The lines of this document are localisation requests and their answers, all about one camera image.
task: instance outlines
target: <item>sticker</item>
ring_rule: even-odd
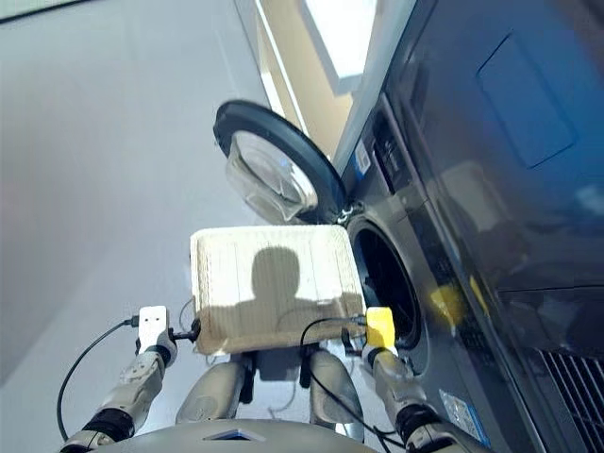
[[[484,445],[491,446],[491,442],[484,432],[480,420],[478,420],[476,409],[452,394],[448,394],[442,390],[439,390],[439,393],[441,394],[441,399],[445,405],[446,415],[449,417],[449,421],[453,425],[463,429],[476,440],[481,441]]]
[[[365,149],[365,144],[362,140],[359,140],[357,143],[357,147],[355,148],[355,171],[357,173],[357,178],[361,179],[371,167],[371,160],[369,159],[369,154],[367,154],[367,150]]]

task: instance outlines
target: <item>washing machine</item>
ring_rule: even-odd
[[[385,93],[341,176],[295,126],[250,102],[224,103],[214,135],[231,184],[268,222],[347,229],[367,306],[392,308],[396,347],[440,414],[495,451],[535,451]]]
[[[417,2],[339,174],[225,103],[227,176],[274,223],[348,231],[430,403],[494,451],[604,451],[604,8]]]

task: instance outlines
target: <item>cable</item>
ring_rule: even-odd
[[[305,359],[305,354],[304,354],[304,337],[306,337],[307,332],[313,327],[316,326],[317,324],[320,323],[324,323],[324,322],[328,322],[328,321],[346,321],[349,323],[358,323],[360,321],[360,317],[359,316],[354,316],[351,318],[344,318],[344,317],[331,317],[331,318],[321,318],[321,319],[316,319],[314,321],[312,321],[310,324],[308,324],[304,330],[302,330],[302,335],[300,336],[300,354],[302,355],[302,360]],[[379,443],[382,444],[382,446],[384,446],[385,442],[388,442],[392,445],[396,445],[400,448],[405,449],[405,446],[403,444],[401,444],[400,442],[395,441],[394,439],[390,439],[389,437],[387,437],[386,431],[382,431],[381,429],[379,429],[378,427],[370,427],[369,425],[367,425],[365,423],[365,421],[359,417],[357,415],[357,413],[355,411],[353,411],[352,409],[350,409],[346,403],[344,403],[342,401],[342,399],[340,399],[339,396],[337,396],[335,393],[333,393],[330,389],[328,389],[325,384],[323,382],[321,382],[319,380],[319,378],[317,376],[314,375],[314,373],[312,372],[312,370],[309,368],[309,374],[310,377],[312,378],[312,380],[314,380],[317,385],[319,387],[321,387],[321,389],[323,389],[323,391],[331,398],[333,399],[336,404],[338,404],[338,406],[340,406],[342,409],[344,409],[346,412],[348,412],[352,418],[354,418],[355,420],[357,420],[359,423],[361,423],[363,425],[363,427],[365,429],[367,429],[369,432],[371,432],[373,435],[375,435],[377,437],[377,439],[379,440]],[[386,453],[390,453],[390,450],[385,447],[384,448]]]
[[[184,305],[180,308],[180,313],[178,314],[178,325],[180,326],[180,330],[183,332],[186,332],[188,329],[184,327],[184,323],[182,322],[182,315],[185,312],[185,309],[189,307],[192,302],[193,297],[191,296],[191,298],[187,302],[185,302]]]
[[[131,319],[125,319],[120,324],[116,324],[115,326],[110,328],[107,332],[105,332],[103,335],[101,335],[96,340],[94,340],[86,349],[84,349],[84,352],[82,352],[79,355],[79,357],[75,360],[72,367],[67,372],[67,376],[65,376],[63,383],[60,385],[59,396],[57,398],[57,424],[59,425],[60,436],[63,438],[63,442],[66,442],[67,439],[69,439],[69,436],[67,435],[67,432],[65,431],[65,426],[63,425],[63,394],[65,393],[65,387],[67,387],[67,383],[69,382],[70,377],[72,376],[72,374],[74,373],[74,371],[76,370],[77,366],[82,361],[82,359],[84,359],[86,354],[91,352],[91,350],[97,344],[99,344],[103,340],[105,340],[111,333],[113,333],[118,328],[120,328],[122,326],[135,327],[135,323],[136,323],[136,325],[138,325],[138,316],[133,316]]]

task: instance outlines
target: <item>open door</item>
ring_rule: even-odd
[[[269,109],[228,101],[216,113],[214,136],[227,157],[230,183],[271,224],[333,224],[344,209],[344,185],[333,166],[302,131]]]

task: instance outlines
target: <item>floor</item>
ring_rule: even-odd
[[[166,305],[175,325],[190,235],[259,221],[228,187],[211,126],[228,98],[266,100],[237,11],[218,0],[99,0],[0,25],[0,96],[0,450],[56,451],[57,391],[82,348],[145,305]],[[69,433],[135,339],[123,328],[82,362]],[[370,380],[346,366],[385,429]],[[141,432],[172,425],[207,367],[181,344]],[[241,417],[308,421],[307,391],[257,384]]]

